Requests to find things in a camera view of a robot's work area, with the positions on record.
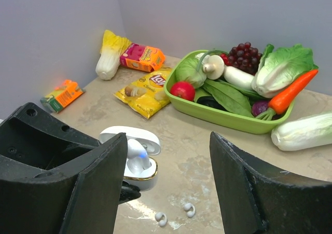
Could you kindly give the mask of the white earbud charging case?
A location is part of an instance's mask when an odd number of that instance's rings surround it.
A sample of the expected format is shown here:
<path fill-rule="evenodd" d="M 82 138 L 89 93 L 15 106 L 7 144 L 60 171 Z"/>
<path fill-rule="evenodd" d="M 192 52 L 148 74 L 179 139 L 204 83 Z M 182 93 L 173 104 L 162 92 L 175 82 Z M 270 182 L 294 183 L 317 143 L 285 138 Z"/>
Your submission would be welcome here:
<path fill-rule="evenodd" d="M 159 138 L 145 129 L 112 126 L 99 134 L 99 141 L 103 144 L 118 133 L 126 134 L 128 146 L 123 180 L 141 191 L 151 190 L 158 180 L 158 163 L 152 156 L 161 153 Z"/>

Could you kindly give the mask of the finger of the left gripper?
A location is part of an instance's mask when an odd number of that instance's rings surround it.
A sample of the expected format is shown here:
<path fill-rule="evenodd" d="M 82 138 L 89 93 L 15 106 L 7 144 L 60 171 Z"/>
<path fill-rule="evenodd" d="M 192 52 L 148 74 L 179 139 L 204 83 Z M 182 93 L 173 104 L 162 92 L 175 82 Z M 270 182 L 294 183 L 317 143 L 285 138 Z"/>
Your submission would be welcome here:
<path fill-rule="evenodd" d="M 122 181 L 119 203 L 126 203 L 141 197 L 141 190 L 128 182 Z"/>

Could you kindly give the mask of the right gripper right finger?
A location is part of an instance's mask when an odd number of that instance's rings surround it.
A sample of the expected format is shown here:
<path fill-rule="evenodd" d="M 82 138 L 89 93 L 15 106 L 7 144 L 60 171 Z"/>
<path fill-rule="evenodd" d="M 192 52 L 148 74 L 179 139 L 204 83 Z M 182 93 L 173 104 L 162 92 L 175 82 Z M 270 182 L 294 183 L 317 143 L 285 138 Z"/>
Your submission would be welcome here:
<path fill-rule="evenodd" d="M 331 182 L 283 170 L 212 132 L 225 233 L 331 233 Z"/>

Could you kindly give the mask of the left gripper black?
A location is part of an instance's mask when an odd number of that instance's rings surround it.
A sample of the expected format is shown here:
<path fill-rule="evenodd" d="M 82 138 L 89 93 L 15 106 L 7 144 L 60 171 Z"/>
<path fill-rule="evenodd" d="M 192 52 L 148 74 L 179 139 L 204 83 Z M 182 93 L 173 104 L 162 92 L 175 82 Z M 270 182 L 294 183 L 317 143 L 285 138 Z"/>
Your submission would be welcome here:
<path fill-rule="evenodd" d="M 34 103 L 1 122 L 1 178 L 70 178 L 101 162 L 100 142 Z"/>

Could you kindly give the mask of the white stem earbud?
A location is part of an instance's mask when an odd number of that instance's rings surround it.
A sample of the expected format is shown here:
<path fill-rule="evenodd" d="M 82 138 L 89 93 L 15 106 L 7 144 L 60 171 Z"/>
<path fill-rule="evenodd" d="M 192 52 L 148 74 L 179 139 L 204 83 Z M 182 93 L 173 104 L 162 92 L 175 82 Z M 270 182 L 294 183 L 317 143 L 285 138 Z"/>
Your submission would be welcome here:
<path fill-rule="evenodd" d="M 135 139 L 128 140 L 127 159 L 127 166 L 134 174 L 139 174 L 151 167 L 146 149 Z"/>

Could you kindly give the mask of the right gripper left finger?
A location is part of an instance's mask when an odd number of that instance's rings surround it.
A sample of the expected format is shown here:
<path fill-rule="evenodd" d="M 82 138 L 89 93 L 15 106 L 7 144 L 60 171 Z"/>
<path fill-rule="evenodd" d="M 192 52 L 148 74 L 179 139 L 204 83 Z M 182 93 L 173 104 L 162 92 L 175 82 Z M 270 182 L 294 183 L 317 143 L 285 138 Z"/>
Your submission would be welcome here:
<path fill-rule="evenodd" d="M 126 158 L 125 134 L 50 170 L 1 156 L 1 233 L 112 233 Z"/>

